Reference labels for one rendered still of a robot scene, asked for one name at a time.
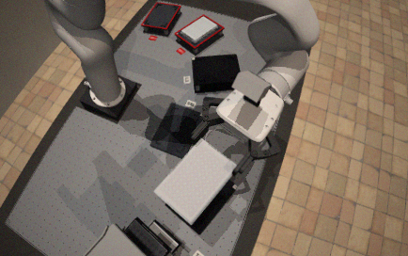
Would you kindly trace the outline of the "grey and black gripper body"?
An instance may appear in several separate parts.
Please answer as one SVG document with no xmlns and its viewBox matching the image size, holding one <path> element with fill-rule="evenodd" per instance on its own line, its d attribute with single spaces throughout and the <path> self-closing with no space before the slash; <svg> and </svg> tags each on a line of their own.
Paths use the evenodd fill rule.
<svg viewBox="0 0 408 256">
<path fill-rule="evenodd" d="M 280 91 L 271 85 L 258 107 L 243 98 L 234 89 L 216 108 L 217 115 L 225 123 L 218 124 L 248 147 L 248 139 L 261 142 L 274 128 L 284 107 Z M 267 127 L 266 127 L 267 126 Z"/>
</svg>

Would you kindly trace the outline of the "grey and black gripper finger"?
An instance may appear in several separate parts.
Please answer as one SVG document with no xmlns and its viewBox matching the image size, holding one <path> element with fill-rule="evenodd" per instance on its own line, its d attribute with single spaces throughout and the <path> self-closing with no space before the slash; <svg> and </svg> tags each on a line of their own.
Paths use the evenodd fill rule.
<svg viewBox="0 0 408 256">
<path fill-rule="evenodd" d="M 210 126 L 225 123 L 216 112 L 209 114 L 210 106 L 218 106 L 223 100 L 224 99 L 222 98 L 204 97 L 202 105 L 203 121 L 191 134 L 191 141 L 193 145 L 196 145 L 196 143 L 208 133 Z"/>
<path fill-rule="evenodd" d="M 245 156 L 242 158 L 239 164 L 235 167 L 235 169 L 233 169 L 232 175 L 234 177 L 236 176 L 238 172 L 242 174 L 244 170 L 248 167 L 248 165 L 251 163 L 251 161 L 266 159 L 268 157 L 279 154 L 280 148 L 278 146 L 278 143 L 275 139 L 275 136 L 272 130 L 266 136 L 266 140 L 269 144 L 270 149 L 259 151 L 259 143 L 252 139 L 251 140 L 248 139 L 248 153 L 245 154 Z M 250 151 L 250 144 L 251 144 L 251 151 Z"/>
</svg>

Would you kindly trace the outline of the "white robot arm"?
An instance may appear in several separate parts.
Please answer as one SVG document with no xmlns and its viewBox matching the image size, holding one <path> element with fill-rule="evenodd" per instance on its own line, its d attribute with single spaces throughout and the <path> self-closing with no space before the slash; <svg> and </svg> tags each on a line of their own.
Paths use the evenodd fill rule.
<svg viewBox="0 0 408 256">
<path fill-rule="evenodd" d="M 232 88 L 258 107 L 273 84 L 280 91 L 284 104 L 290 106 L 293 102 L 290 93 L 309 67 L 306 50 L 313 47 L 320 36 L 314 8 L 309 0 L 229 1 L 256 4 L 275 13 L 259 17 L 248 26 L 248 38 L 267 64 L 257 75 L 251 71 L 239 72 Z M 89 82 L 85 81 L 85 85 L 91 89 L 93 102 L 101 107 L 119 104 L 126 88 L 118 77 L 114 40 L 101 26 L 105 0 L 43 2 L 54 32 L 81 60 L 85 79 Z"/>
</svg>

